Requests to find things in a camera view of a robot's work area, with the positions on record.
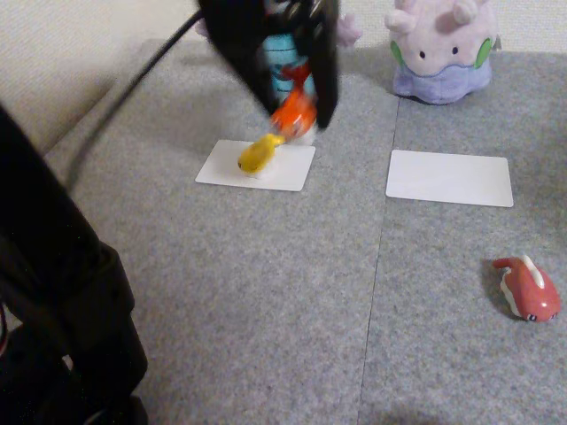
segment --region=plush toy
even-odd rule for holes
[[[395,0],[385,25],[398,95],[450,104],[490,83],[498,22],[489,0]]]

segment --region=white wall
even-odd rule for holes
[[[492,1],[504,50],[567,52],[565,0]],[[0,2],[0,101],[42,151],[105,93],[140,43],[168,37],[196,10],[196,0]],[[341,4],[359,17],[360,46],[387,39],[393,0]]]

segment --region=gray carpet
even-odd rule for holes
[[[195,43],[85,158],[73,198],[127,270],[151,423],[560,423],[565,319],[512,319],[484,260],[525,251],[567,293],[567,59],[497,54],[446,107],[394,97],[382,48],[342,61],[300,193],[194,182],[218,139],[268,130]],[[120,87],[48,155],[62,181]],[[393,146],[505,156],[516,206],[386,200]]]

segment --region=cable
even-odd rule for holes
[[[106,128],[108,123],[111,121],[116,112],[124,105],[128,100],[132,92],[136,89],[138,84],[144,79],[144,77],[152,70],[154,66],[166,55],[166,53],[201,19],[203,18],[203,12],[197,11],[193,16],[185,22],[175,34],[167,40],[167,42],[158,50],[158,52],[150,59],[142,71],[129,83],[128,87],[124,90],[122,95],[108,108],[103,118],[98,122],[95,129],[90,133],[85,139],[84,144],[81,149],[71,161],[71,166],[67,174],[67,190],[72,191],[75,184],[79,180],[79,174],[81,172],[81,165],[84,159],[89,154],[89,151],[95,144],[100,134]]]
[[[2,304],[2,299],[0,298],[0,357],[6,351],[8,346],[8,324],[6,323],[6,313],[4,311],[4,305]]]

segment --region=white paper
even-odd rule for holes
[[[238,168],[238,158],[252,143],[219,140],[201,168],[197,183],[238,186],[241,188],[288,190],[299,192],[307,179],[315,155],[314,146],[284,144],[276,148],[270,164],[274,172],[258,180],[245,175]]]
[[[393,151],[386,195],[452,204],[514,206],[505,158]]]

